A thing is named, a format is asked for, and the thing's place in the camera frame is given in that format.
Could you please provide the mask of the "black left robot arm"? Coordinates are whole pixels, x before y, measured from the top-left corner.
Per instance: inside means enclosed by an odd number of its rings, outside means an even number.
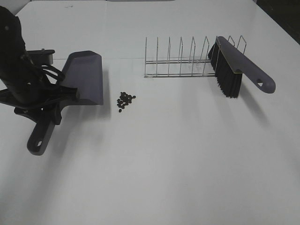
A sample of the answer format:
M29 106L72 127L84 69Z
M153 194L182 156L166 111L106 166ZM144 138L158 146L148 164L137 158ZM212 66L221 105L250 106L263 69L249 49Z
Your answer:
M49 57L53 50L27 51L18 16L0 8L0 79L6 86L0 102L25 112L37 122L49 113L54 124L61 122L64 100L78 101L77 88L61 85L65 74L53 67Z

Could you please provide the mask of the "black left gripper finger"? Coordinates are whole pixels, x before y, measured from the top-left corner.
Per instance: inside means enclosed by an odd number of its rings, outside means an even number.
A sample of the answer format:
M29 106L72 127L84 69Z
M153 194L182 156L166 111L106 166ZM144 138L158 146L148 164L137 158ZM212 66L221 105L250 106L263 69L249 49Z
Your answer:
M61 103L55 103L50 109L50 118L54 125L59 125L62 120L61 116L62 106Z

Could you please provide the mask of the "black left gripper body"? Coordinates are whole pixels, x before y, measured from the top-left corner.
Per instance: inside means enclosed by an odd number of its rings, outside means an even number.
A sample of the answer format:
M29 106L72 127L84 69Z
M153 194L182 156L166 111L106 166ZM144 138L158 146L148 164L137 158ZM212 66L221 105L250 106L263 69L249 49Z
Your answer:
M0 91L0 102L5 105L13 106L15 114L24 116L32 121L38 121L43 113L49 113L53 104L61 103L62 109L73 102L79 101L79 90L59 86L54 90L42 90L39 100L33 103L20 103L8 89Z

